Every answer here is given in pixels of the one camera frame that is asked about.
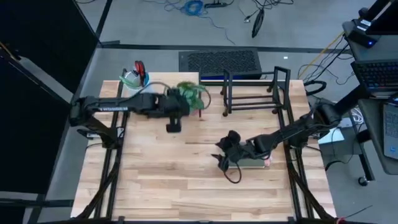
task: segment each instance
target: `blue cable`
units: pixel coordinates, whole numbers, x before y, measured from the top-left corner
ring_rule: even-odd
[[[229,40],[233,45],[236,45],[231,39],[229,39],[228,34],[227,34],[227,29],[225,27],[219,27],[216,26],[214,23],[213,19],[210,16],[203,16],[208,14],[206,9],[203,7],[203,2],[200,0],[190,0],[187,1],[182,7],[177,7],[176,4],[180,4],[181,0],[178,0],[177,2],[170,2],[169,0],[165,0],[165,2],[157,2],[157,1],[149,1],[149,0],[143,0],[145,2],[154,2],[157,4],[165,4],[164,10],[167,12],[173,11],[174,9],[179,10],[181,13],[186,14],[187,16],[197,16],[201,19],[209,19],[210,24],[217,28],[217,29],[223,29],[224,34],[227,40]]]

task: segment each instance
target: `wooden table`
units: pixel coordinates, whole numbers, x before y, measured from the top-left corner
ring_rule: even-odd
[[[198,82],[197,73],[150,73],[151,80],[175,86],[182,80]],[[104,81],[100,97],[116,96],[118,81]],[[264,169],[244,169],[239,184],[228,182],[210,156],[219,153],[215,143],[229,130],[242,139],[279,129],[277,115],[269,110],[224,110],[220,86],[208,86],[211,106],[202,117],[184,117],[182,132],[170,134],[165,125],[169,119],[147,119],[132,114],[127,122],[121,170],[119,173],[113,219],[126,220],[234,220],[284,221],[294,216],[289,178],[282,144],[272,152],[272,164]],[[155,91],[163,91],[161,86]],[[265,87],[236,86],[234,96],[268,95]],[[301,80],[290,81],[290,100],[294,118],[308,113],[308,101]],[[111,113],[97,113],[105,125],[111,124]],[[96,193],[101,178],[105,150],[101,146],[87,149],[78,184],[72,217],[78,215]],[[303,163],[308,186],[330,215],[335,215],[323,161],[319,151],[305,148]],[[229,170],[238,178],[236,170]],[[302,213],[304,200],[300,193]],[[107,206],[103,204],[103,216]]]

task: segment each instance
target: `concrete floor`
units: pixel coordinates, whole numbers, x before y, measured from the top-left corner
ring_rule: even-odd
[[[250,24],[244,24],[244,16],[238,8],[245,15],[252,13],[256,8],[250,0],[237,0],[226,8],[209,10],[209,16],[216,25],[226,27],[229,38],[239,46],[324,48],[342,31],[343,21],[357,17],[358,9],[370,6],[373,2],[374,0],[301,0],[295,1],[293,6],[280,5],[266,11],[262,29],[255,39],[250,36],[254,17]],[[90,4],[79,4],[94,30],[105,3],[106,0],[97,0]],[[100,39],[120,40],[122,44],[231,45],[225,39],[223,30],[212,27],[207,19],[188,17],[176,10],[166,12],[161,4],[141,0],[114,0]],[[293,79],[297,78],[300,66],[311,62],[316,56],[317,54],[259,53],[264,71],[273,70],[276,65],[289,68]],[[130,67],[137,59],[144,61],[150,72],[178,71],[176,50],[98,49],[92,59],[81,95],[98,95],[103,80],[118,79],[122,68]],[[336,60],[330,67],[330,71],[339,77],[340,83],[350,76],[350,63],[351,60]],[[328,87],[318,96],[331,101],[338,101],[358,85],[355,77],[350,78],[343,86],[337,85],[335,77],[328,73],[322,75],[320,80],[327,81]],[[85,146],[86,140],[74,129],[69,130],[47,199],[74,198]],[[369,183],[367,187],[358,185],[356,181],[363,175],[357,156],[348,165],[335,164],[327,172],[336,212],[339,217],[343,217],[373,205],[349,220],[396,223],[398,193],[395,186],[398,184],[398,177],[384,173],[371,142],[365,144],[365,149],[376,177],[376,181]],[[348,157],[342,156],[341,159],[347,160]],[[40,221],[65,220],[70,216],[70,210],[44,209]]]

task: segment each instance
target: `artificial plant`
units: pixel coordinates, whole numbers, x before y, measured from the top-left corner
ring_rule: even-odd
[[[205,104],[199,98],[199,94],[206,91],[203,85],[196,85],[193,82],[180,82],[177,84],[177,88],[180,90],[180,95],[187,99],[190,105],[190,113],[205,109]]]

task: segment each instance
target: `laptop keyboard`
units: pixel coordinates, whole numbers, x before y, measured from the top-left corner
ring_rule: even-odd
[[[386,135],[398,138],[398,114],[385,112]]]

